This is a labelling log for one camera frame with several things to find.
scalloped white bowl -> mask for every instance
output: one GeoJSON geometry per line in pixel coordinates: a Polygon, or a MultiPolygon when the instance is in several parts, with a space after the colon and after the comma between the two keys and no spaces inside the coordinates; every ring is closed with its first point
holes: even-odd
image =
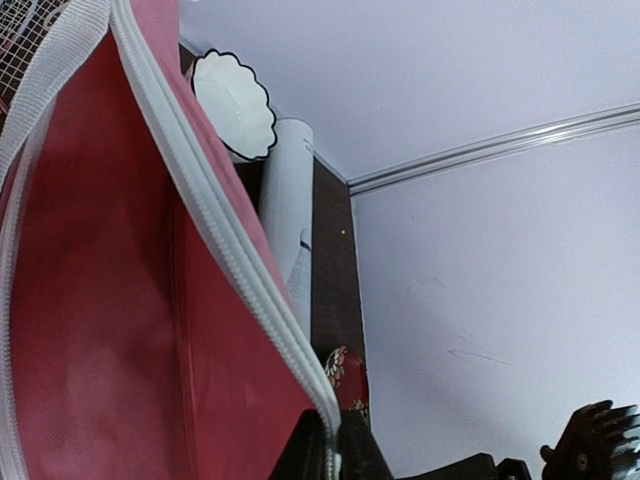
{"type": "Polygon", "coordinates": [[[276,143],[276,117],[251,68],[232,53],[211,50],[193,65],[191,85],[229,150],[245,160],[269,155],[276,143]]]}

floral patterned fabric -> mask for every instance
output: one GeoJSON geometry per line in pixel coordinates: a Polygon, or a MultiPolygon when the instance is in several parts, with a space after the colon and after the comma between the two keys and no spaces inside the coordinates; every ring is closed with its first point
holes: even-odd
{"type": "Polygon", "coordinates": [[[359,410],[369,421],[369,382],[362,359],[348,347],[335,349],[324,369],[342,410],[359,410]]]}

white wall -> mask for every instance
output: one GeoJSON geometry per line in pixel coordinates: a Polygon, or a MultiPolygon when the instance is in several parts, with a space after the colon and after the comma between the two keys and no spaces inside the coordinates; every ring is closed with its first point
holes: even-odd
{"type": "Polygon", "coordinates": [[[373,429],[399,476],[525,459],[640,401],[640,131],[356,197],[373,429]]]}

zipper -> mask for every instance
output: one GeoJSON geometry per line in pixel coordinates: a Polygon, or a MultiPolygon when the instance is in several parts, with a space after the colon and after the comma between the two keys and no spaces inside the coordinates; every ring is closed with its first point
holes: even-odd
{"type": "Polygon", "coordinates": [[[128,0],[112,0],[112,31],[131,89],[209,251],[303,387],[325,427],[328,479],[337,479],[340,410],[324,370],[211,170],[128,0]]]}
{"type": "Polygon", "coordinates": [[[3,479],[28,480],[16,419],[10,346],[10,309],[20,226],[26,207],[29,181],[46,138],[53,104],[50,104],[25,144],[0,232],[0,472],[3,479]]]}
{"type": "Polygon", "coordinates": [[[0,474],[4,480],[29,479],[16,419],[10,346],[11,293],[29,180],[44,145],[55,97],[100,43],[108,18],[105,0],[71,2],[33,55],[0,135],[0,186],[10,187],[2,192],[9,199],[0,230],[0,474]],[[15,178],[8,185],[13,168],[15,178]]]}

red bag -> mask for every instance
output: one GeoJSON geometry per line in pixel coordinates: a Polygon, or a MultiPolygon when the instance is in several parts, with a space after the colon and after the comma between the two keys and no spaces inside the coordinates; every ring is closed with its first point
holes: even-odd
{"type": "Polygon", "coordinates": [[[335,396],[177,45],[173,0],[74,0],[14,98],[5,480],[263,480],[307,408],[339,468],[335,396]]]}

